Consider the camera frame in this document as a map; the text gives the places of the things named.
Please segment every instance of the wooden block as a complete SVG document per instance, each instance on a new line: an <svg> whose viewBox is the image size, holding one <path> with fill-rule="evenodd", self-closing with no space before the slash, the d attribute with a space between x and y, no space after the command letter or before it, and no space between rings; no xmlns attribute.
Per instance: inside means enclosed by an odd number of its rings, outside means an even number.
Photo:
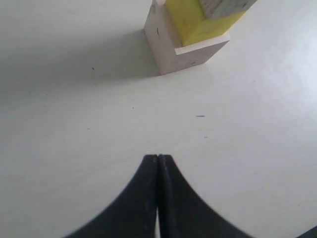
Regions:
<svg viewBox="0 0 317 238"><path fill-rule="evenodd" d="M255 1L166 0L166 7L182 45L187 46L224 34Z"/></svg>
<svg viewBox="0 0 317 238"><path fill-rule="evenodd" d="M205 63L229 41L229 35L225 33L183 47L166 10L165 0L153 0L144 30L161 74Z"/></svg>

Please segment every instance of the white table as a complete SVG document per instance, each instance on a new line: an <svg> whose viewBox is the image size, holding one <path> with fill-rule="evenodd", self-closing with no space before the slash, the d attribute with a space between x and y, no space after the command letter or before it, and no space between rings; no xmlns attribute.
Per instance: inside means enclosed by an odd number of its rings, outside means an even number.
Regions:
<svg viewBox="0 0 317 238"><path fill-rule="evenodd" d="M317 1L259 0L210 61L165 76L150 4L0 3L1 237L79 228L148 153L251 235L316 226Z"/></svg>

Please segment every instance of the white surface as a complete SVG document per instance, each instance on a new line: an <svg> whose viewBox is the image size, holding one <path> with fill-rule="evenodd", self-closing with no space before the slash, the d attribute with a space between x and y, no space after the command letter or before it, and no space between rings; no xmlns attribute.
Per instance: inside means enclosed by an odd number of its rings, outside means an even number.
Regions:
<svg viewBox="0 0 317 238"><path fill-rule="evenodd" d="M317 1L260 0L210 61L162 77L140 31L150 5L0 4L1 236L78 228L147 153L172 154L252 235L316 226Z"/></svg>

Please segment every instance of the yellow block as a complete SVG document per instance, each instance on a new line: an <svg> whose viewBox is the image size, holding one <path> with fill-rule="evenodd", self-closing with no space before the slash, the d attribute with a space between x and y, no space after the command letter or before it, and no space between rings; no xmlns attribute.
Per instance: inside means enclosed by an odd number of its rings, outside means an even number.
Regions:
<svg viewBox="0 0 317 238"><path fill-rule="evenodd" d="M166 0L166 8L183 46L224 34L245 13L207 19L199 0Z"/></svg>

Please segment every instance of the white block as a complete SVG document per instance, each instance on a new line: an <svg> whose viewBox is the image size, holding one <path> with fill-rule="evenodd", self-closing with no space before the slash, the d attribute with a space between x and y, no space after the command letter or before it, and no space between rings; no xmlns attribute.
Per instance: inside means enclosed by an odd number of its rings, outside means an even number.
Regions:
<svg viewBox="0 0 317 238"><path fill-rule="evenodd" d="M230 40L225 33L183 47L165 8L165 0L153 0L144 31L161 74L205 63Z"/></svg>

